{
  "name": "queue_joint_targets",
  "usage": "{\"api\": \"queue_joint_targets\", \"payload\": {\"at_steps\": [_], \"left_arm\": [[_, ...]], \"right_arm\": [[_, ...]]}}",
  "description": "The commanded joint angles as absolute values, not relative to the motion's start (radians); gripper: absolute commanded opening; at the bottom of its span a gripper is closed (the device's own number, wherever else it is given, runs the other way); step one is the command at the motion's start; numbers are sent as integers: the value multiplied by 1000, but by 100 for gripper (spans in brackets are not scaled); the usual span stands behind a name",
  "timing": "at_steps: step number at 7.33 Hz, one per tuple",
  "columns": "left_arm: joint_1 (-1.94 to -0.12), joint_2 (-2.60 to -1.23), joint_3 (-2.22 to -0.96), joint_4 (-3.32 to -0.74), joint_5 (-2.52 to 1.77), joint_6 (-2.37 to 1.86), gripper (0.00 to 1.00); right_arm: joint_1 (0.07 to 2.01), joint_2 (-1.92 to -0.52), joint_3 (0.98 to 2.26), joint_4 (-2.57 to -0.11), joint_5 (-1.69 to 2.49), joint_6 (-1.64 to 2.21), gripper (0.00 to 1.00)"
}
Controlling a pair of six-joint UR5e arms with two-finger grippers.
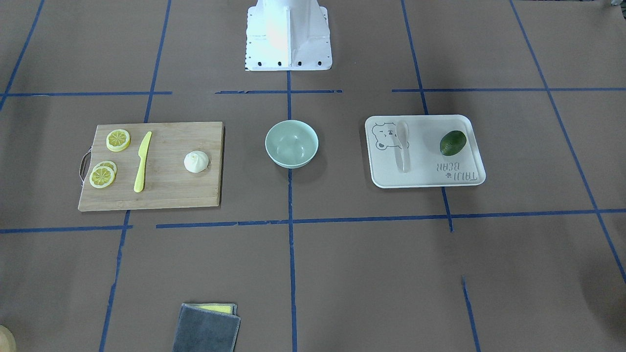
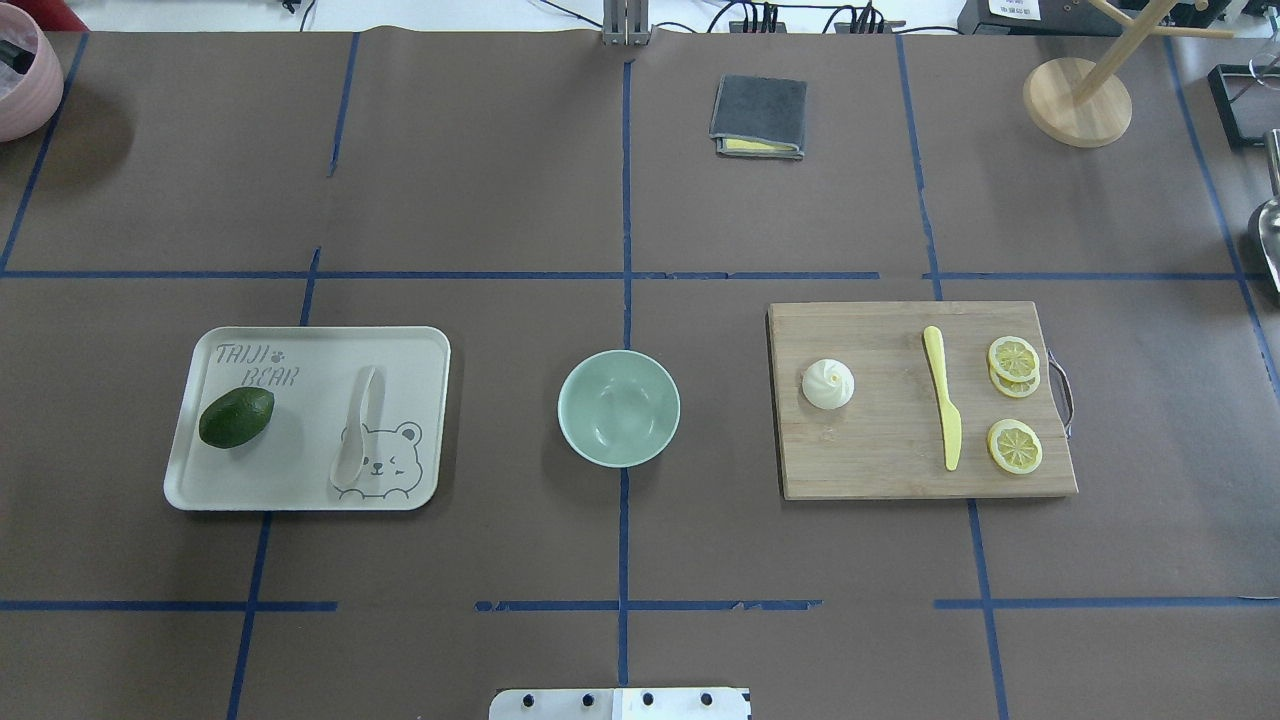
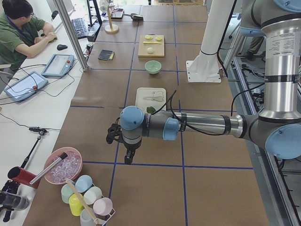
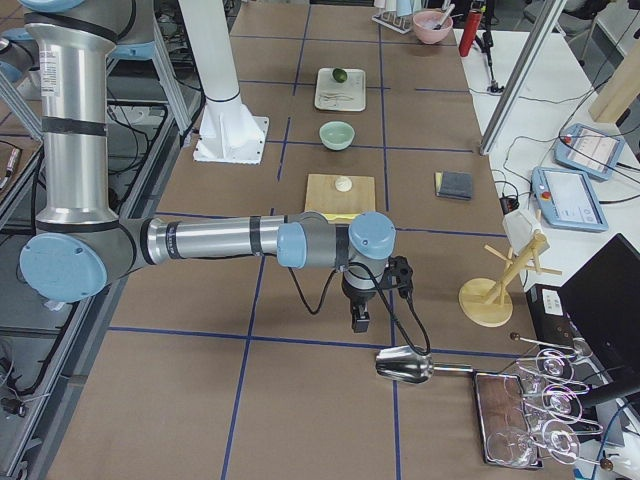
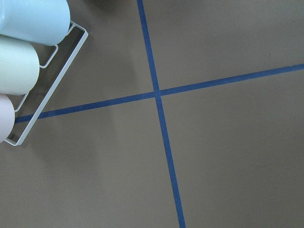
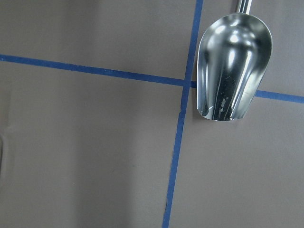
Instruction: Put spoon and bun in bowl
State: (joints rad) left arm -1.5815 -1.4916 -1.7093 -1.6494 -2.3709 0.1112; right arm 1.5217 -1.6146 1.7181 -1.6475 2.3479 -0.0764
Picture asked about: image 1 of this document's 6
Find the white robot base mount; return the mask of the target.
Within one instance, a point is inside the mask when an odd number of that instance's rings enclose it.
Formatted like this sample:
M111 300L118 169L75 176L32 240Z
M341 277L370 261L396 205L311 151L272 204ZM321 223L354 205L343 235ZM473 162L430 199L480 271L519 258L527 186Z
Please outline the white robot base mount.
M333 66L327 8L316 0L258 0L246 16L247 71L315 71Z

